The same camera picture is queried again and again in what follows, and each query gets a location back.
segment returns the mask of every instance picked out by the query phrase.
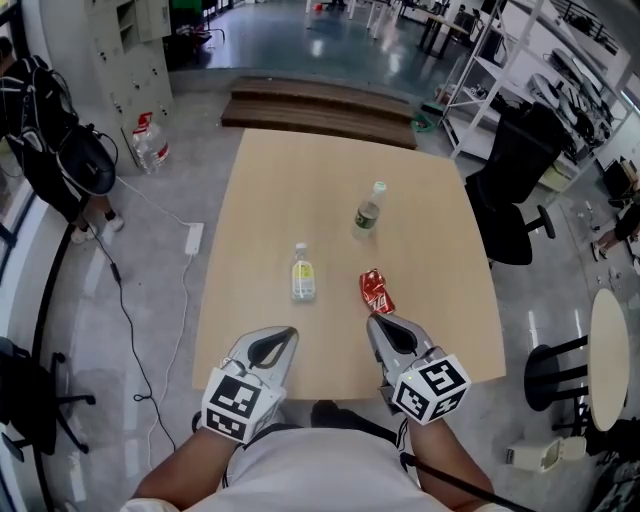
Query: gray floor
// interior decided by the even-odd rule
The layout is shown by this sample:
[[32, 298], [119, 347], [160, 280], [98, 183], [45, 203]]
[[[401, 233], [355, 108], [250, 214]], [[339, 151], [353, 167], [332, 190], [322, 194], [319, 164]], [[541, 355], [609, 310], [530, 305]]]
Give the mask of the gray floor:
[[[304, 0], [274, 0], [241, 5], [211, 21], [214, 32], [200, 61], [190, 68], [247, 68], [289, 71], [345, 79], [358, 84], [388, 86], [423, 98], [434, 97], [453, 62], [466, 50], [455, 43], [437, 60], [416, 48], [423, 27], [399, 19], [380, 28], [377, 40], [366, 29], [370, 8], [357, 8], [352, 21], [346, 12], [311, 13], [305, 26]], [[443, 40], [435, 45], [438, 49]]]
[[[217, 124], [226, 101], [226, 96], [214, 94], [176, 97], [168, 129], [171, 155], [167, 165], [156, 177], [129, 178], [131, 184], [181, 219], [205, 222], [201, 252], [185, 279], [189, 293], [185, 334], [161, 407], [165, 425], [178, 443], [190, 434], [191, 416], [199, 408], [201, 395], [191, 388], [191, 369], [200, 300], [218, 213], [242, 135], [241, 129], [223, 129]], [[421, 150], [436, 154], [450, 151], [441, 133], [420, 135], [419, 145]], [[481, 163], [461, 157], [457, 165], [466, 175]], [[563, 414], [559, 407], [544, 413], [527, 407], [522, 386], [524, 363], [536, 344], [556, 345], [587, 331], [591, 299], [598, 288], [610, 286], [610, 266], [622, 272], [613, 286], [632, 334], [632, 368], [639, 363], [640, 283], [631, 259], [620, 246], [606, 263], [595, 263], [589, 249], [593, 234], [584, 201], [594, 206], [596, 223], [605, 222], [612, 214], [599, 187], [594, 169], [550, 206], [558, 236], [549, 240], [542, 232], [532, 233], [532, 265], [495, 265], [492, 275], [503, 325], [507, 376], [474, 386], [463, 410], [449, 420], [461, 442], [492, 478], [497, 492], [540, 511], [584, 510], [597, 470], [593, 459], [563, 463], [541, 476], [503, 463], [509, 443], [523, 436], [549, 437], [550, 425]], [[548, 199], [540, 190], [536, 194]], [[182, 318], [180, 278], [188, 261], [183, 252], [187, 230], [120, 184], [113, 202], [127, 225], [115, 236], [106, 233], [104, 239], [124, 280], [124, 303], [135, 325], [138, 354], [155, 395], [160, 396]], [[531, 204], [527, 203], [525, 211], [531, 211]], [[98, 400], [94, 407], [79, 404], [68, 411], [72, 428], [89, 443], [91, 452], [79, 454], [66, 436], [60, 435], [56, 454], [45, 457], [54, 499], [59, 504], [69, 500], [80, 511], [117, 510], [148, 471], [146, 439], [154, 411], [150, 402], [132, 399], [135, 393], [145, 393], [146, 387], [131, 355], [118, 289], [94, 243], [70, 247], [45, 331], [43, 361], [54, 350], [69, 356], [66, 373], [59, 378], [59, 392], [91, 392]], [[625, 417], [640, 413], [639, 389], [638, 374], [634, 373]], [[388, 415], [380, 400], [347, 405], [390, 428], [397, 428], [400, 421]], [[310, 406], [287, 403], [285, 408], [291, 419], [306, 424]], [[151, 443], [155, 466], [169, 455], [170, 445], [159, 428]]]

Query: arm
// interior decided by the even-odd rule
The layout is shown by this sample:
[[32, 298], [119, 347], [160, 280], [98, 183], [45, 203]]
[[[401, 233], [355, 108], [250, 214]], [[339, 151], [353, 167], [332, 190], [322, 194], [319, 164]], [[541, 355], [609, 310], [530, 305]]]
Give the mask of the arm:
[[[493, 492], [493, 486], [444, 420], [419, 425], [409, 420], [414, 455], [424, 464]], [[473, 512], [485, 504], [479, 498], [418, 470], [422, 490], [455, 512]]]
[[164, 500], [180, 510], [195, 505], [216, 492], [236, 444], [199, 429], [144, 477], [133, 498]]

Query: wooden platform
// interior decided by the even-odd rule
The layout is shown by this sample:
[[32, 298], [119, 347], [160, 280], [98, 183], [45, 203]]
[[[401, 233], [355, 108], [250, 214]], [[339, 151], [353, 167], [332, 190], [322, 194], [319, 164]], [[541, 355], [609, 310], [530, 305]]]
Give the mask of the wooden platform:
[[336, 85], [243, 77], [231, 90], [223, 126], [333, 135], [415, 149], [407, 102]]

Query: plastic water bottle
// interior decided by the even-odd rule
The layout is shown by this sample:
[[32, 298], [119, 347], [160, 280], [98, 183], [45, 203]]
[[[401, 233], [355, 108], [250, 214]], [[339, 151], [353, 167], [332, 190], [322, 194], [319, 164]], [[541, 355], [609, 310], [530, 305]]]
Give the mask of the plastic water bottle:
[[352, 229], [354, 238], [361, 240], [371, 235], [380, 216], [386, 191], [387, 186], [382, 181], [376, 181], [371, 196], [360, 203]]
[[296, 259], [291, 269], [291, 298], [294, 302], [306, 302], [316, 296], [316, 280], [313, 266], [307, 261], [307, 244], [296, 244]]
[[152, 116], [151, 112], [140, 114], [138, 127], [133, 130], [133, 147], [147, 174], [157, 172], [169, 156], [169, 143], [160, 126], [151, 120]]

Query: crushed soda can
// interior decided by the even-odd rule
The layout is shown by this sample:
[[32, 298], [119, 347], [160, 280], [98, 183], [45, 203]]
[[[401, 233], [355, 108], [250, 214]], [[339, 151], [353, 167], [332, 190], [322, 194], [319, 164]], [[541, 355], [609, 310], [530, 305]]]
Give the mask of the crushed soda can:
[[377, 268], [360, 275], [360, 292], [362, 298], [374, 313], [393, 313], [396, 307], [385, 290], [386, 281]]

